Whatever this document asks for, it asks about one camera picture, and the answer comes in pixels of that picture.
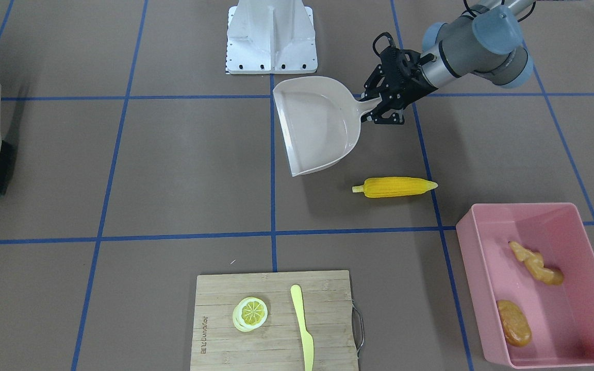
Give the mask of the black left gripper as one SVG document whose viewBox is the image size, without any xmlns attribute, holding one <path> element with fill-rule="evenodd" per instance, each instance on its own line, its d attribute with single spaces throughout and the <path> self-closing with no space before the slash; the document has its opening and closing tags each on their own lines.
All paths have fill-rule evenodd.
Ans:
<svg viewBox="0 0 594 371">
<path fill-rule="evenodd" d="M 380 64 L 366 80 L 361 99 L 381 101 L 370 112 L 370 122 L 404 125 L 405 107 L 434 92 L 423 70 L 425 63 L 434 61 L 434 55 L 398 48 L 388 31 L 373 40 L 372 49 Z"/>
</svg>

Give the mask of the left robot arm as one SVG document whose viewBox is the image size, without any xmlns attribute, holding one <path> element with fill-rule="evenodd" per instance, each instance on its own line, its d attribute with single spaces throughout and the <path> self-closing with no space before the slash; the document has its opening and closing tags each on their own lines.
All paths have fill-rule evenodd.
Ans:
<svg viewBox="0 0 594 371">
<path fill-rule="evenodd" d="M 422 50 L 401 49 L 385 31 L 387 46 L 373 52 L 379 64 L 365 82 L 361 101 L 377 105 L 361 122 L 401 125 L 402 111 L 441 87 L 473 74 L 513 89 L 530 79 L 533 57 L 523 46 L 521 21 L 535 1 L 480 1 L 465 7 L 452 23 L 434 23 L 423 35 Z"/>
</svg>

